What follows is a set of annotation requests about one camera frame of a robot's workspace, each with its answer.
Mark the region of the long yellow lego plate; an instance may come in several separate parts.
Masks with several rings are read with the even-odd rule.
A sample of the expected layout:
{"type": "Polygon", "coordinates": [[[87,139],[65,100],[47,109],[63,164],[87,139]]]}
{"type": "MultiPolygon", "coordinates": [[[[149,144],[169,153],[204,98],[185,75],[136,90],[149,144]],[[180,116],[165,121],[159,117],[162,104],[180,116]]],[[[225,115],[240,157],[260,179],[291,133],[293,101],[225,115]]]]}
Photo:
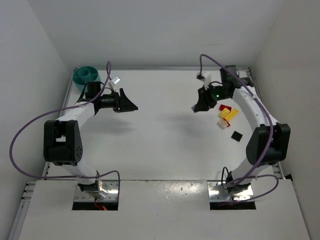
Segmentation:
{"type": "Polygon", "coordinates": [[[230,122],[235,116],[237,116],[238,113],[239,111],[234,108],[224,117],[224,120],[230,122]]]}

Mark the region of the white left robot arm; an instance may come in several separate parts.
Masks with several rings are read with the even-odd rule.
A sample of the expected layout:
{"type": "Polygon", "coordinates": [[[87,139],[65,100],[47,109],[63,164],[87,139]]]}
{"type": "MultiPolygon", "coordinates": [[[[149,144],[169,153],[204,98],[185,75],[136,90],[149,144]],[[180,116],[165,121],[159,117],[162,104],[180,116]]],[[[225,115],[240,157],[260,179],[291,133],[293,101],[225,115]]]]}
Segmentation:
{"type": "Polygon", "coordinates": [[[107,197],[108,187],[99,172],[84,157],[80,129],[100,109],[112,109],[115,113],[137,111],[139,108],[128,99],[124,90],[108,86],[109,94],[103,94],[101,82],[89,81],[83,87],[73,109],[56,120],[44,124],[43,156],[46,162],[60,166],[75,176],[80,190],[96,200],[107,197]]]}

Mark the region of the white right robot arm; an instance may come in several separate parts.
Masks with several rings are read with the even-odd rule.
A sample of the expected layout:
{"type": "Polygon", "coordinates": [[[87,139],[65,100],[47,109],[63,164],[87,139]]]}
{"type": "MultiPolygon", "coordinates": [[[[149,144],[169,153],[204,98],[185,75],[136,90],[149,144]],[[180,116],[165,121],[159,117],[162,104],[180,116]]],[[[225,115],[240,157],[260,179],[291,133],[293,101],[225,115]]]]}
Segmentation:
{"type": "Polygon", "coordinates": [[[246,190],[253,179],[262,178],[262,171],[286,158],[291,129],[266,110],[253,82],[240,77],[234,65],[222,67],[220,76],[221,82],[214,86],[211,74],[200,71],[196,75],[203,86],[197,91],[198,101],[192,110],[207,112],[219,101],[232,99],[248,120],[252,135],[245,148],[245,159],[221,180],[227,192],[238,193],[246,190]]]}

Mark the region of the red lego plate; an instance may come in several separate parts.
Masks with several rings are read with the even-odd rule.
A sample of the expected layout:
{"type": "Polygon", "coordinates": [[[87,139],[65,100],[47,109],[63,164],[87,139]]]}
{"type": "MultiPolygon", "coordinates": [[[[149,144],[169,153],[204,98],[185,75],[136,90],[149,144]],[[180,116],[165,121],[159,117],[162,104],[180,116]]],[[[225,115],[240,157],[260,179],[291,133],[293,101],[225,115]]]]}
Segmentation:
{"type": "Polygon", "coordinates": [[[231,111],[232,107],[228,106],[228,105],[221,104],[220,107],[219,107],[219,110],[223,111],[224,109],[227,109],[227,110],[231,111]]]}

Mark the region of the small yellow lego plate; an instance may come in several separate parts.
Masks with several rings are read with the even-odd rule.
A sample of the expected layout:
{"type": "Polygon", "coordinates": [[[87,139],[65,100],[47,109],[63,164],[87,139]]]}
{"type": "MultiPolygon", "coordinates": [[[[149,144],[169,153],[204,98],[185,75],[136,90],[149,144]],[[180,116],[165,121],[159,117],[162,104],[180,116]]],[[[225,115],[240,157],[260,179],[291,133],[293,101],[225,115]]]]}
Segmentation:
{"type": "Polygon", "coordinates": [[[221,111],[220,113],[219,113],[219,118],[220,119],[224,119],[229,113],[230,113],[231,111],[229,111],[228,109],[224,109],[223,111],[221,111]]]}

